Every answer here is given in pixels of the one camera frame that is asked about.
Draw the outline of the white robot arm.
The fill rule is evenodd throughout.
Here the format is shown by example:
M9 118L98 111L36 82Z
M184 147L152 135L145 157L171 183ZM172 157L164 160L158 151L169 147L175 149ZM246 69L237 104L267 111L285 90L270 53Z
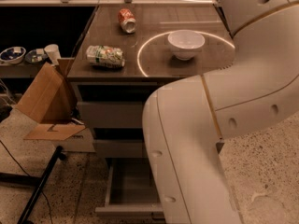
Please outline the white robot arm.
M220 0L235 43L226 68L169 83L143 111L167 224L242 224L217 144L299 110L299 0Z

